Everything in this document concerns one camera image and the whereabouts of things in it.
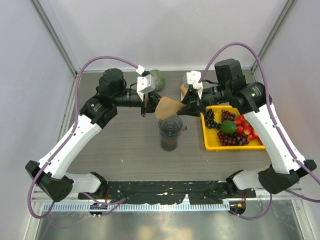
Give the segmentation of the glass coffee carafe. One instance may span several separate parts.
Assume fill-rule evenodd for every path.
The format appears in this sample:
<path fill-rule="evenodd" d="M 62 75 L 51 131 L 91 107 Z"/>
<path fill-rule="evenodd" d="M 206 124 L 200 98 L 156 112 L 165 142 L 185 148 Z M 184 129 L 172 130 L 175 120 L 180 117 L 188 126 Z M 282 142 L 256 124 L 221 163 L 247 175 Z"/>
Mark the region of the glass coffee carafe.
<path fill-rule="evenodd" d="M 163 150 L 167 152 L 171 152 L 175 150 L 178 146 L 178 137 L 180 136 L 179 133 L 160 133 L 161 140 L 160 140 L 160 146 Z"/>

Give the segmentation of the yellow plastic fruit tray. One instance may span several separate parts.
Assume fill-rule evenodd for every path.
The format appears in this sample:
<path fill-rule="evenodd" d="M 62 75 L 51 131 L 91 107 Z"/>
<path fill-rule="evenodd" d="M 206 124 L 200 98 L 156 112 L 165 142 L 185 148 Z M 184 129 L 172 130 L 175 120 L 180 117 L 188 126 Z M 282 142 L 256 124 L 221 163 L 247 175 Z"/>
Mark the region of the yellow plastic fruit tray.
<path fill-rule="evenodd" d="M 234 114 L 236 114 L 236 117 L 241 115 L 239 111 L 236 108 L 231 107 L 230 105 L 212 105 L 206 108 L 207 110 L 212 109 L 214 110 L 215 114 L 215 120 L 218 123 L 222 124 L 221 120 L 221 111 L 222 110 L 227 110 L 230 111 Z M 249 142 L 248 145 L 243 145 L 243 146 L 222 146 L 218 139 L 217 133 L 220 130 L 217 129 L 209 129 L 205 126 L 205 119 L 204 115 L 201 115 L 201 123 L 202 123 L 202 131 L 203 131 L 203 139 L 204 139 L 204 146 L 205 149 L 208 151 L 244 151 L 244 150 L 265 150 L 265 146 L 262 144 L 260 138 L 253 140 Z"/>

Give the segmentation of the brown paper coffee filter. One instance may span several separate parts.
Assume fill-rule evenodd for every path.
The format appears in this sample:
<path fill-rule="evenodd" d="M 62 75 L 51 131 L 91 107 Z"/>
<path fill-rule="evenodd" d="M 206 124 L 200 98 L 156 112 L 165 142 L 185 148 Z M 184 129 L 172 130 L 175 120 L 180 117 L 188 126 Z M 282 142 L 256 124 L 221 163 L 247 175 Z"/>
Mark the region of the brown paper coffee filter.
<path fill-rule="evenodd" d="M 184 106 L 185 105 L 179 101 L 163 96 L 155 108 L 155 116 L 159 120 L 165 120 L 175 115 Z"/>

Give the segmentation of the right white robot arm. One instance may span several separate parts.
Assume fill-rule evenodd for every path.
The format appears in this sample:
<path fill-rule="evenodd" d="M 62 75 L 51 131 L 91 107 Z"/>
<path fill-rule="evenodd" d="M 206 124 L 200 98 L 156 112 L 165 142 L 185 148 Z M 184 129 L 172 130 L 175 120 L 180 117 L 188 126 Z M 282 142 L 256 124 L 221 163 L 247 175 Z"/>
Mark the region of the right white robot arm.
<path fill-rule="evenodd" d="M 278 194 L 291 188 L 317 168 L 314 160 L 306 159 L 295 147 L 278 119 L 272 98 L 260 82 L 247 83 L 241 64 L 233 58 L 214 65 L 217 86 L 204 88 L 199 71 L 183 77 L 187 89 L 184 107 L 178 115 L 200 116 L 209 106 L 229 103 L 253 126 L 264 145 L 271 165 L 263 170 L 240 170 L 231 175 L 227 193 L 238 197 L 249 188 L 264 188 Z"/>

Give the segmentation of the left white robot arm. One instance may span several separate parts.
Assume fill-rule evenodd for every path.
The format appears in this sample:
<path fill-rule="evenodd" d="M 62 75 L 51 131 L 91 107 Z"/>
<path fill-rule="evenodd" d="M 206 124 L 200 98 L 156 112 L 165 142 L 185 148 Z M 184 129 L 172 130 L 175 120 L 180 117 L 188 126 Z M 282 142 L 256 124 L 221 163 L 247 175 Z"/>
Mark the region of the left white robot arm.
<path fill-rule="evenodd" d="M 108 189 L 105 178 L 96 172 L 71 174 L 67 170 L 84 146 L 118 113 L 118 107 L 140 108 L 141 115 L 153 113 L 160 100 L 156 83 L 149 71 L 144 71 L 127 87 L 124 73 L 107 69 L 98 81 L 96 94 L 80 109 L 74 124 L 57 145 L 39 161 L 29 161 L 25 169 L 36 185 L 55 203 L 69 194 L 87 193 L 102 199 Z"/>

